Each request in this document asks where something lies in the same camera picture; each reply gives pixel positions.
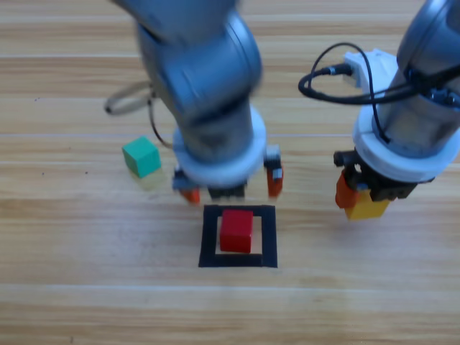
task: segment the black cable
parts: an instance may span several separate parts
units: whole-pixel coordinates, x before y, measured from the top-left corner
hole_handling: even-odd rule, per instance
[[[388,104],[396,101],[403,101],[410,97],[417,96],[418,94],[423,94],[429,92],[432,88],[441,88],[449,81],[452,81],[455,78],[460,76],[460,65],[454,66],[447,70],[442,70],[441,72],[434,73],[433,75],[421,76],[408,81],[407,83],[400,84],[398,86],[393,86],[386,90],[382,90],[374,93],[374,96],[380,95],[382,93],[390,93],[393,91],[399,91],[404,88],[409,88],[408,90],[401,91],[393,95],[386,95],[372,100],[371,94],[367,93],[360,96],[348,96],[348,97],[335,97],[329,96],[321,92],[317,92],[311,88],[309,83],[308,87],[305,87],[305,84],[312,78],[315,78],[317,75],[311,77],[311,74],[306,75],[299,82],[299,91],[308,98],[314,98],[318,101],[327,101],[335,104],[344,104],[344,105],[355,105],[355,106],[365,106],[371,104]]]
[[[145,88],[149,88],[149,94],[147,96],[143,96],[136,101],[133,101],[126,106],[122,106],[119,108],[115,108],[115,105],[120,102],[123,98],[127,98],[137,92],[142,91]],[[145,106],[147,106],[148,111],[149,111],[149,119],[150,119],[150,124],[152,126],[153,132],[155,133],[155,136],[157,139],[160,141],[160,143],[170,149],[170,150],[184,150],[183,147],[177,148],[174,147],[174,145],[170,144],[169,142],[166,142],[160,135],[160,133],[157,130],[157,127],[155,125],[155,117],[153,114],[153,104],[152,104],[152,99],[156,98],[155,92],[152,89],[152,84],[148,81],[142,81],[140,83],[135,83],[117,93],[115,93],[112,97],[110,97],[107,101],[106,104],[104,105],[104,109],[107,114],[109,115],[125,115],[128,113],[132,113],[133,111],[139,110]]]
[[[175,150],[175,151],[181,151],[184,150],[184,147],[176,147],[173,144],[170,144],[169,142],[166,142],[160,135],[160,133],[157,131],[157,127],[155,126],[155,117],[153,115],[153,104],[152,104],[152,99],[156,98],[156,95],[153,93],[152,98],[149,99],[147,102],[147,108],[149,109],[149,119],[150,119],[150,124],[152,125],[153,132],[155,133],[155,136],[157,139],[161,142],[161,144],[170,149],[170,150]]]
[[[377,130],[379,131],[380,137],[385,140],[386,142],[390,142],[390,139],[385,135],[385,132],[383,131],[382,126],[380,125],[378,113],[377,113],[377,103],[375,102],[375,94],[374,94],[374,81],[372,80],[372,71],[371,71],[371,65],[369,63],[369,60],[367,59],[366,53],[357,45],[353,43],[348,43],[348,42],[340,42],[336,43],[335,45],[330,46],[326,50],[324,50],[319,57],[316,59],[315,63],[313,64],[313,67],[311,69],[310,75],[302,78],[299,82],[299,91],[304,94],[307,97],[310,98],[316,98],[322,101],[327,101],[330,96],[317,93],[316,91],[313,90],[311,87],[311,84],[313,82],[313,79],[317,76],[316,75],[316,67],[320,63],[320,61],[323,59],[323,57],[330,52],[332,49],[337,48],[337,47],[342,47],[342,46],[348,46],[352,47],[355,50],[357,50],[363,57],[364,62],[366,63],[366,68],[367,68],[367,73],[369,74],[369,95],[370,95],[370,101],[372,105],[372,110],[374,112],[374,120],[375,124],[377,125]],[[348,74],[351,75],[353,71],[346,71],[347,73],[342,73],[342,74]],[[308,87],[305,88],[305,82],[308,81]]]

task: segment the wood grain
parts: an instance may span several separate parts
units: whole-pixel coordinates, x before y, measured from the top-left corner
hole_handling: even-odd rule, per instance
[[[332,155],[353,147],[359,109],[297,90],[335,42],[396,53],[422,3],[244,1],[265,66],[253,103],[286,179],[275,203],[263,172],[231,203],[277,206],[280,268],[207,270],[203,207],[171,191],[172,153],[143,181],[124,164],[124,144],[155,140],[145,110],[103,111],[146,78],[130,18],[106,0],[1,0],[0,344],[458,345],[460,157],[381,219],[349,223]]]

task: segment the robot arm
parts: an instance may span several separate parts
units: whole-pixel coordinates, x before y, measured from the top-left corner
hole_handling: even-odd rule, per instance
[[[242,197],[263,164],[279,184],[279,150],[268,153],[265,124],[249,102],[262,61],[238,1],[112,1],[137,23],[152,90],[178,124],[174,189],[184,196],[205,187],[213,198]]]
[[[334,155],[336,166],[344,168],[336,202],[349,219],[380,217],[390,201],[407,198],[418,184],[433,181],[458,155],[458,71],[451,72],[446,83],[419,88],[428,76],[458,69],[459,47],[460,1],[427,0],[406,32],[397,57],[379,50],[366,54],[376,91],[405,84],[406,90],[419,92],[389,103],[375,99],[385,138],[372,107],[363,106],[353,132],[355,150]],[[347,53],[344,62],[351,66],[356,85],[367,93],[369,74],[362,55]]]

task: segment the black square outline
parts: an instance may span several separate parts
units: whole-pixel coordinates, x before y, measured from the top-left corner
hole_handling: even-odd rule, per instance
[[[252,211],[262,218],[261,254],[216,254],[217,218],[224,210]],[[203,234],[199,267],[271,267],[278,268],[276,213],[274,206],[206,205],[203,212]]]

